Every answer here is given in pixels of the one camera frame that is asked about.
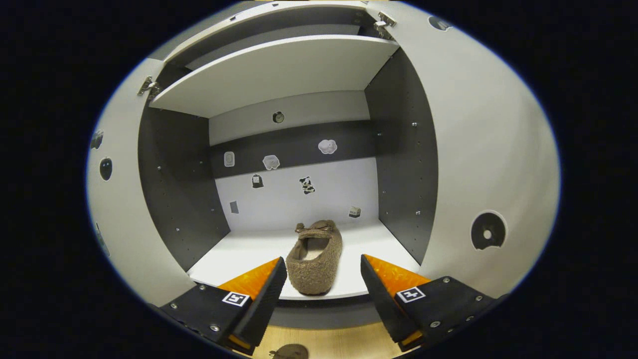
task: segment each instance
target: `round hole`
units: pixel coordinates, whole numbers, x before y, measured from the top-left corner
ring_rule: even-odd
[[[430,22],[430,25],[432,25],[432,27],[437,30],[447,31],[448,28],[452,27],[452,25],[446,23],[445,21],[443,21],[442,19],[436,16],[430,16],[428,20]]]
[[[281,113],[281,111],[277,111],[274,114],[272,114],[272,122],[275,123],[282,123],[283,122],[283,114]]]
[[[113,174],[113,161],[106,157],[100,162],[100,176],[102,176],[103,180],[108,181],[111,178],[111,174]]]
[[[474,248],[502,247],[506,236],[505,221],[494,211],[485,211],[472,223],[470,238]]]

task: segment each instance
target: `sticker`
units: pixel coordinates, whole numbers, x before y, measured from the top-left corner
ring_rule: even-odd
[[[226,166],[226,167],[235,167],[235,153],[234,152],[226,152],[226,153],[224,153],[224,166]]]
[[[237,201],[232,201],[230,203],[230,212],[239,214],[239,208],[237,207]]]
[[[262,177],[258,175],[257,173],[255,173],[253,175],[253,188],[262,188],[262,187],[263,187]]]
[[[224,303],[236,305],[238,307],[243,307],[244,303],[248,300],[249,297],[250,296],[245,295],[245,294],[230,292],[230,293],[226,294],[224,299],[222,299],[221,301],[224,302]]]
[[[277,169],[279,167],[279,159],[275,155],[268,155],[262,160],[263,165],[266,166],[266,169],[269,171],[271,169]]]
[[[304,194],[313,193],[315,191],[315,186],[310,182],[310,176],[299,179],[299,182],[301,182],[301,189],[304,190]]]
[[[397,294],[399,295],[399,298],[403,301],[403,303],[414,302],[415,300],[426,297],[426,295],[423,294],[423,292],[417,287],[412,287],[410,289],[397,292]]]
[[[337,143],[334,140],[323,140],[319,142],[319,150],[324,155],[331,155],[337,150]]]
[[[91,137],[91,148],[98,149],[102,145],[102,137],[104,137],[104,131],[98,130]]]
[[[361,208],[352,206],[350,207],[350,212],[348,213],[349,217],[359,218],[361,217]]]

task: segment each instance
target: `cabinet hinge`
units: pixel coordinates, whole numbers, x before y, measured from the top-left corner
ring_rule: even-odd
[[[385,29],[385,27],[395,26],[397,22],[393,18],[389,17],[388,15],[384,14],[381,11],[379,11],[379,18],[381,20],[375,22],[375,25],[374,25],[375,30],[379,32],[379,35],[381,35],[381,38],[384,38],[386,40],[394,40],[392,35],[390,35],[390,33]]]
[[[157,96],[162,90],[160,84],[158,84],[157,81],[153,81],[153,78],[151,76],[146,77],[146,80],[144,80],[144,83],[142,84],[142,87],[140,88],[140,91],[137,92],[137,94],[143,95],[148,90],[151,90],[149,99]]]

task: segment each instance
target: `dark gray side panel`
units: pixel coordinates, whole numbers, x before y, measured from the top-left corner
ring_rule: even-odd
[[[158,82],[183,71],[168,66]],[[138,145],[142,190],[159,235],[184,271],[230,232],[209,148],[208,119],[144,109]]]
[[[376,136],[379,219],[421,264],[434,222],[438,157],[426,94],[402,49],[365,94],[370,119],[381,134]]]
[[[323,154],[318,147],[322,140],[334,140],[337,150]],[[233,167],[224,165],[226,152],[235,154]],[[210,150],[215,178],[266,171],[262,161],[268,155],[277,156],[278,168],[374,157],[375,133],[369,120],[320,123],[247,136]]]

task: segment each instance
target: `wooden floor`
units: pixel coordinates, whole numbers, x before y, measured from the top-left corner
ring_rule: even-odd
[[[262,343],[249,358],[271,359],[270,351],[276,351],[285,344],[305,346],[309,359],[389,359],[404,354],[392,341],[383,323],[379,322],[331,330],[268,326]]]

